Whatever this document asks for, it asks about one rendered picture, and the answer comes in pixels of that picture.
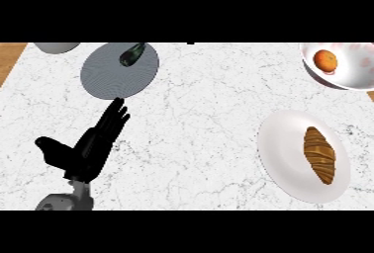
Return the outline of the brown croissant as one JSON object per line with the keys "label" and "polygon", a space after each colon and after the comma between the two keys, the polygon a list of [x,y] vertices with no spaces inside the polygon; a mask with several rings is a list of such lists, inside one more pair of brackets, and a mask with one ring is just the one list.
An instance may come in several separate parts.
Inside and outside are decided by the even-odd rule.
{"label": "brown croissant", "polygon": [[329,185],[335,172],[335,152],[313,126],[307,127],[304,134],[304,157],[320,182]]}

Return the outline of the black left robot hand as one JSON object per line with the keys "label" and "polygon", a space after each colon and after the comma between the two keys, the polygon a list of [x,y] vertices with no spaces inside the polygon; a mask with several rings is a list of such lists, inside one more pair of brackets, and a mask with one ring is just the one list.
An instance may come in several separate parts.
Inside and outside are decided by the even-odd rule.
{"label": "black left robot hand", "polygon": [[48,165],[63,170],[63,177],[85,184],[97,177],[110,152],[112,143],[130,119],[124,99],[110,102],[94,127],[78,139],[74,147],[40,136],[35,144]]}

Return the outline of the white oval plate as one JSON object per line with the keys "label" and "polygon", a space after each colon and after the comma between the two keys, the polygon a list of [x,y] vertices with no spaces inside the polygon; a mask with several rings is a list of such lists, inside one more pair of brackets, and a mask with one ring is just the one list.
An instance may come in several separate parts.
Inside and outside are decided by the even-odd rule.
{"label": "white oval plate", "polygon": [[[304,155],[307,128],[314,127],[334,154],[334,177],[325,184],[312,170]],[[276,185],[298,200],[323,204],[344,193],[350,181],[350,164],[341,141],[326,124],[300,111],[279,111],[263,121],[258,130],[258,153]]]}

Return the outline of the white bowl with pink spots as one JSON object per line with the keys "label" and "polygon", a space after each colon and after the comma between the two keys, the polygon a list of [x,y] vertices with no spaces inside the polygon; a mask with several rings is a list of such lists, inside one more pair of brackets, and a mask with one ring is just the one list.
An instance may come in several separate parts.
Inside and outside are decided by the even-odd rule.
{"label": "white bowl with pink spots", "polygon": [[[313,63],[313,56],[322,49],[337,59],[335,69],[329,73]],[[300,52],[306,70],[319,83],[343,90],[374,91],[372,42],[301,42]]]}

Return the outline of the orange fruit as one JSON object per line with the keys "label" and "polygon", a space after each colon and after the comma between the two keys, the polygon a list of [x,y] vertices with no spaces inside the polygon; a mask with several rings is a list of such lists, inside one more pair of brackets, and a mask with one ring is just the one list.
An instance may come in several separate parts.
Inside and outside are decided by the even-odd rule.
{"label": "orange fruit", "polygon": [[316,68],[323,72],[331,72],[337,67],[335,55],[325,49],[314,53],[312,60]]}

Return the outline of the pale grey bowl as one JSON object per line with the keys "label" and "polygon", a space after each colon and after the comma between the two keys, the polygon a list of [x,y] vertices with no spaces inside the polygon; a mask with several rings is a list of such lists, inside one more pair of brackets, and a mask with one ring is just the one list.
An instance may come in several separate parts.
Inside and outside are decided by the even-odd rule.
{"label": "pale grey bowl", "polygon": [[35,42],[35,46],[44,53],[60,54],[71,51],[78,46],[78,42]]}

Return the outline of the grey round plate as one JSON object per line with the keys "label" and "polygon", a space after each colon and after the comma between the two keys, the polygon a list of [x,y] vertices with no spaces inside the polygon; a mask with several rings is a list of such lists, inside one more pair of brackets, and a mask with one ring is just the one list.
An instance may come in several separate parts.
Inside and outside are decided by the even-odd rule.
{"label": "grey round plate", "polygon": [[109,42],[87,57],[79,82],[85,92],[102,100],[128,98],[150,84],[159,68],[159,58],[153,47],[144,43],[144,50],[131,66],[119,62],[121,54],[134,42]]}

